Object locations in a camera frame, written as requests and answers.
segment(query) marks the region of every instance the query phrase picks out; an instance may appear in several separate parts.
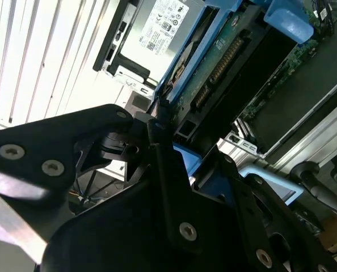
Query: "black cable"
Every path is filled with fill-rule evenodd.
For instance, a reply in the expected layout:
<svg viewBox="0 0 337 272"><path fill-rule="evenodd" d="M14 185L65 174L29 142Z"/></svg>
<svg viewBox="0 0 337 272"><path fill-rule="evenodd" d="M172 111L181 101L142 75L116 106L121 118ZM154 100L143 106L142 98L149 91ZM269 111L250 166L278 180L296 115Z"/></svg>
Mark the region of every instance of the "black cable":
<svg viewBox="0 0 337 272"><path fill-rule="evenodd" d="M80 188L80 184L79 184L79 181L78 179L75 180L75 184L77 185L77 188L78 188L78 193L80 194L80 196L82 197L84 194L83 194L83 191L82 189Z"/></svg>
<svg viewBox="0 0 337 272"><path fill-rule="evenodd" d="M83 193L83 195L82 195L82 200L80 200L80 203L79 203L79 210L80 210L80 211L83 210L84 202L85 202L85 200L87 199L87 196L88 196L88 194L89 194L90 188L91 188L91 186L92 186L92 184L93 184L93 182L94 182L96 173L97 173L97 171L94 170L93 173L92 173L91 176L90 176L90 179L89 179L87 188L85 189L85 191L84 191L84 193Z"/></svg>
<svg viewBox="0 0 337 272"><path fill-rule="evenodd" d="M105 184L105 186L101 187L100 189L98 189L98 190L95 191L94 193L90 194L90 195L88 196L88 198L91 198L91 197L95 196L96 194L100 193L100 192L103 191L106 187L112 185L112 184L113 184L114 182L116 182L116 181L117 181L117 179L115 178L115 179L113 179L112 181L108 182L107 184Z"/></svg>

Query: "drive label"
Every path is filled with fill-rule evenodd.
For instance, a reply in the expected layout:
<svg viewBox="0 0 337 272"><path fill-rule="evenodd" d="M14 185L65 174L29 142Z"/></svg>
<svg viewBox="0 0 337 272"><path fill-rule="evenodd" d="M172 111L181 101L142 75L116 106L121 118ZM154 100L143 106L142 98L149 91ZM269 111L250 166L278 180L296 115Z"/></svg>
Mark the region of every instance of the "drive label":
<svg viewBox="0 0 337 272"><path fill-rule="evenodd" d="M188 10L179 0L157 0L142 29L140 44L156 55L163 54Z"/></svg>

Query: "barcode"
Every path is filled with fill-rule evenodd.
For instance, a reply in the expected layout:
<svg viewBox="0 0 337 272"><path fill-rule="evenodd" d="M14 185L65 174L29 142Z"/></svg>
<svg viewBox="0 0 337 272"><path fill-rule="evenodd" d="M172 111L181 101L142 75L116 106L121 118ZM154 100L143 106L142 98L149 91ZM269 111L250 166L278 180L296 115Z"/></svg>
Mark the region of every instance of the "barcode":
<svg viewBox="0 0 337 272"><path fill-rule="evenodd" d="M155 44L153 42L148 42L147 48L153 51L155 49Z"/></svg>

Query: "screw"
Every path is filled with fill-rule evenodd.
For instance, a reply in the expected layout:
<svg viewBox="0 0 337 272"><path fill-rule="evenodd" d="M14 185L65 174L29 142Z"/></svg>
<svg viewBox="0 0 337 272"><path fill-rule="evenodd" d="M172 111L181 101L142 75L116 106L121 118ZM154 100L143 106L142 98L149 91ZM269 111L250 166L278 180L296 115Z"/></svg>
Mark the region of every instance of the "screw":
<svg viewBox="0 0 337 272"><path fill-rule="evenodd" d="M122 118L126 118L127 117L127 114L125 114L124 112L120 112L119 110L117 111L117 115L119 117L122 117Z"/></svg>
<svg viewBox="0 0 337 272"><path fill-rule="evenodd" d="M180 224L180 233L188 241L195 241L197 238L196 229L192 224L187 222Z"/></svg>
<svg viewBox="0 0 337 272"><path fill-rule="evenodd" d="M18 160L24 155L24 149L17 144L5 144L0 147L0 156L7 160Z"/></svg>
<svg viewBox="0 0 337 272"><path fill-rule="evenodd" d="M231 23L231 26L232 26L232 27L235 27L235 25L238 23L238 21L239 21L239 16L237 16L237 17L235 17L235 18L233 19L233 21L232 21L232 23Z"/></svg>
<svg viewBox="0 0 337 272"><path fill-rule="evenodd" d="M263 180L261 178L255 177L254 179L258 184L263 184Z"/></svg>
<svg viewBox="0 0 337 272"><path fill-rule="evenodd" d="M233 160L231 159L231 157L229 157L228 155L225 156L225 160L228 162L228 163L232 163Z"/></svg>
<svg viewBox="0 0 337 272"><path fill-rule="evenodd" d="M42 164L41 169L50 177L58 177L63 174L65 167L58 160L47 160Z"/></svg>
<svg viewBox="0 0 337 272"><path fill-rule="evenodd" d="M161 125L160 123L156 123L155 125L156 125L156 127L160 128L160 129L165 129L165 128L163 127L163 125Z"/></svg>
<svg viewBox="0 0 337 272"><path fill-rule="evenodd" d="M262 263L262 265L264 265L266 268L272 267L272 259L267 252L262 249L257 249L255 254L257 255L257 258Z"/></svg>
<svg viewBox="0 0 337 272"><path fill-rule="evenodd" d="M326 267L324 267L323 265L318 265L318 271L319 272L328 272L328 270L326 269Z"/></svg>

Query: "circuit board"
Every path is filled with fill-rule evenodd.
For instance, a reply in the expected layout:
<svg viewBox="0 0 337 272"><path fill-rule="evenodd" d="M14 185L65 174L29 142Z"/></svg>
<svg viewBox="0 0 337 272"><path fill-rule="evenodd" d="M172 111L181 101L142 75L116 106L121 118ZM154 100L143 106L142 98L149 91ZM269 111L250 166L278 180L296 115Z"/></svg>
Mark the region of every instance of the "circuit board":
<svg viewBox="0 0 337 272"><path fill-rule="evenodd" d="M253 98L252 102L244 109L241 118L250 122L266 104L266 101L280 89L291 75L316 54L317 46L318 42L313 39L303 44L297 44Z"/></svg>
<svg viewBox="0 0 337 272"><path fill-rule="evenodd" d="M173 107L172 112L175 114L172 117L172 123L177 122L180 117L185 116L191 110L188 105L195 103L199 106L205 97L210 95L210 86L216 83L225 66L234 57L235 50L239 49L242 44L238 36L247 24L247 16L249 17L245 12L236 12L225 23Z"/></svg>

